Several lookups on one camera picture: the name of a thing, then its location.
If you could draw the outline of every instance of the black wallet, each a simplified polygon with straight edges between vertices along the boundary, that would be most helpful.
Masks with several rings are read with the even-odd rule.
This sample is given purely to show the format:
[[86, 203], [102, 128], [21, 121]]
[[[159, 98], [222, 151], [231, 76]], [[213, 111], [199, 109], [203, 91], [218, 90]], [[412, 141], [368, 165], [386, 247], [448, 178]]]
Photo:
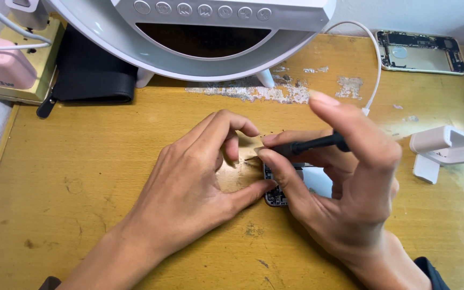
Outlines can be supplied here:
[[48, 117], [57, 101], [127, 103], [133, 100], [137, 67], [100, 48], [68, 24], [57, 57], [58, 77], [37, 109]]

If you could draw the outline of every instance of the wooden desk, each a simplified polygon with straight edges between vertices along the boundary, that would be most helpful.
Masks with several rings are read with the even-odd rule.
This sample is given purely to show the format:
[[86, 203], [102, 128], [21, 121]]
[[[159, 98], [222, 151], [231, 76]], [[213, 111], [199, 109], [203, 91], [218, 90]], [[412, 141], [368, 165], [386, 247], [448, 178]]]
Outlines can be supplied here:
[[[362, 78], [363, 99], [342, 99], [362, 107], [373, 89], [375, 63], [369, 39], [319, 35], [284, 67], [294, 80], [306, 79], [309, 88], [332, 96], [340, 90], [338, 76]], [[328, 72], [303, 72], [325, 66]], [[246, 115], [261, 134], [326, 127], [305, 104], [242, 102], [187, 93], [185, 85], [156, 76], [131, 105], [57, 104], [46, 120], [35, 116], [34, 106], [14, 106], [0, 148], [0, 289], [35, 290], [48, 275], [65, 279], [132, 207], [160, 149], [212, 111]], [[403, 121], [413, 115], [419, 121]], [[445, 124], [464, 130], [464, 77], [383, 71], [370, 118], [404, 149], [401, 191], [387, 228], [412, 258], [427, 256], [452, 289], [464, 289], [464, 165], [442, 168], [438, 184], [429, 185], [413, 177], [415, 155], [408, 148], [414, 132]], [[261, 178], [260, 168], [243, 161], [259, 144], [259, 138], [244, 142], [241, 164], [221, 169], [223, 188]], [[357, 287], [286, 209], [264, 201], [165, 260], [137, 286]]]

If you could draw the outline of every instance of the power strip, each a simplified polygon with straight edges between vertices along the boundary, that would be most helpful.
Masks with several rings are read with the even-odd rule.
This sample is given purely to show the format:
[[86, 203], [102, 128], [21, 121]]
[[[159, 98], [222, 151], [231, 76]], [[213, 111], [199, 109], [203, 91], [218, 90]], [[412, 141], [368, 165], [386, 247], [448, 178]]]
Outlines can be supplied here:
[[[9, 15], [8, 18], [15, 22], [15, 17], [13, 15]], [[60, 48], [60, 43], [64, 35], [64, 27], [60, 20], [50, 17], [48, 26], [45, 30], [34, 30], [33, 33], [51, 39], [53, 42], [51, 46], [47, 48], [21, 50], [30, 61], [31, 65], [36, 69], [37, 80], [31, 88], [26, 90], [0, 86], [0, 100], [40, 105], [49, 94], [55, 74], [58, 49]], [[6, 26], [1, 30], [0, 38], [10, 40], [18, 45], [41, 43], [40, 40], [27, 39]]]

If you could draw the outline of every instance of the right hand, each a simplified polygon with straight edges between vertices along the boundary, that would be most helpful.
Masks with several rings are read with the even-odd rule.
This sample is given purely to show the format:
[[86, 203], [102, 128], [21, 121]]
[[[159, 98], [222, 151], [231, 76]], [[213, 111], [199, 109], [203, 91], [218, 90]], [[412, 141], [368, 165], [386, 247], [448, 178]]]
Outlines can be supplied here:
[[[400, 241], [383, 229], [398, 191], [394, 176], [402, 156], [400, 145], [353, 105], [341, 104], [325, 94], [311, 92], [309, 106], [319, 118], [344, 136], [352, 153], [343, 153], [333, 146], [315, 148], [288, 160], [268, 149], [288, 142], [331, 135], [331, 129], [285, 131], [263, 137], [262, 142], [268, 148], [261, 149], [258, 156], [272, 170], [275, 181], [288, 199], [291, 213], [315, 241], [344, 262], [366, 286], [397, 289], [389, 285], [406, 280], [396, 274], [395, 280], [386, 280], [382, 284], [371, 281], [373, 275], [383, 274], [382, 268], [386, 267], [392, 267], [395, 270], [392, 272], [409, 273], [410, 279], [419, 277], [417, 284], [406, 284], [411, 288], [430, 285], [427, 277], [407, 256]], [[332, 198], [310, 193], [292, 162], [323, 167], [332, 180]], [[396, 270], [396, 266], [392, 266], [395, 263], [402, 267]]]

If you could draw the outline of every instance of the charging cable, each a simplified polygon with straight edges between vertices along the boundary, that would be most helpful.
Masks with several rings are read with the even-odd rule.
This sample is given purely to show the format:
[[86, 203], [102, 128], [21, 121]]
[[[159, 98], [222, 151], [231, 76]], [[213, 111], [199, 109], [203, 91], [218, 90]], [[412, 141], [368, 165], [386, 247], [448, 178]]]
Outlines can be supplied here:
[[46, 37], [35, 35], [30, 33], [22, 28], [19, 25], [11, 22], [8, 18], [6, 18], [3, 14], [0, 13], [0, 21], [3, 22], [6, 26], [11, 28], [13, 31], [23, 35], [26, 38], [36, 39], [43, 41], [44, 43], [40, 44], [25, 44], [25, 45], [15, 45], [15, 46], [2, 46], [0, 50], [12, 50], [12, 49], [39, 49], [39, 48], [47, 48], [51, 45], [51, 40]]
[[364, 114], [368, 115], [368, 113], [370, 112], [370, 105], [372, 104], [373, 98], [375, 97], [375, 94], [377, 93], [377, 89], [379, 88], [379, 82], [380, 82], [380, 73], [381, 73], [381, 68], [382, 68], [382, 61], [380, 60], [379, 44], [377, 43], [377, 40], [375, 39], [375, 37], [373, 36], [371, 31], [366, 26], [364, 26], [363, 24], [361, 24], [361, 23], [359, 23], [357, 21], [343, 21], [343, 22], [334, 24], [331, 28], [327, 29], [325, 31], [325, 33], [327, 34], [331, 29], [336, 28], [336, 26], [339, 26], [339, 25], [344, 24], [344, 23], [351, 23], [351, 24], [355, 24], [355, 25], [361, 27], [364, 31], [366, 31], [366, 33], [368, 33], [368, 36], [372, 39], [373, 45], [375, 46], [375, 53], [376, 53], [377, 65], [378, 65], [378, 68], [377, 68], [378, 69], [377, 70], [377, 81], [375, 82], [375, 88], [373, 89], [372, 96], [370, 97], [370, 99], [366, 103], [366, 106], [362, 109]]

